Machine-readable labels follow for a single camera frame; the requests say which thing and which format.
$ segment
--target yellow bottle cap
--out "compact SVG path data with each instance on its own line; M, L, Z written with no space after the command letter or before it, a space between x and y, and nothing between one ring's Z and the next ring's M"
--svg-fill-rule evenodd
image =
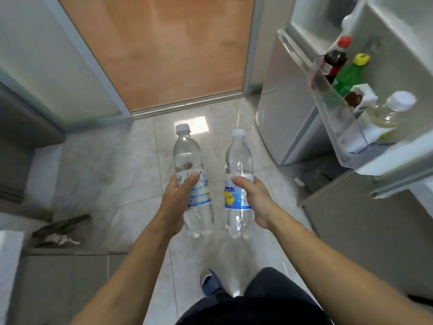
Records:
M364 66L370 60L370 56L367 54L357 54L353 60L356 66Z

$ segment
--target red bottle cap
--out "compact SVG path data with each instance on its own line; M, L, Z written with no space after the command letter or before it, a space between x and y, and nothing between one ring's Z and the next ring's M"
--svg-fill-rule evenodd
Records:
M349 47L349 45L350 45L351 42L352 42L352 37L351 36L342 36L338 40L338 46L340 48L347 48L347 47Z

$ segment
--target bottle cap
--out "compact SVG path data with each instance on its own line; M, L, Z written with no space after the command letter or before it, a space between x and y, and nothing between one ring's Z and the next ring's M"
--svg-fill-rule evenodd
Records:
M239 136L242 136L242 137L245 136L244 129L235 129L232 131L232 137L239 137Z
M417 98L410 92L396 91L387 99L386 105L390 109L405 112L406 110L411 109L416 102Z
M338 46L340 48L347 48L347 47L349 47L350 43L352 43L352 37L351 36L342 36L338 40Z
M176 125L176 133L180 132L180 131L189 131L191 132L189 125L187 123L181 123Z
M370 60L370 56L367 54L357 54L356 57L353 60L353 63L356 66L364 66L367 64Z

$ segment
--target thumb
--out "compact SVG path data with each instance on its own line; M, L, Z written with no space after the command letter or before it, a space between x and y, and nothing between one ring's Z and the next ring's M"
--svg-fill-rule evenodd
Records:
M234 175L232 176L232 181L236 186L245 189L247 193L254 193L256 191L257 187L245 177Z
M187 177L187 179L185 179L183 184L179 187L179 190L181 190L182 192L184 192L186 194L189 194L191 191L191 188L194 187L198 183L199 179L200 179L200 174L198 172L189 175Z

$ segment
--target foot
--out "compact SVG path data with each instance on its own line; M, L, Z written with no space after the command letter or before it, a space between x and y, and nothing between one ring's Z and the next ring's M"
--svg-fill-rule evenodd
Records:
M218 276L210 269L206 269L201 273L200 284L206 296L214 295L216 292L224 292L227 294Z

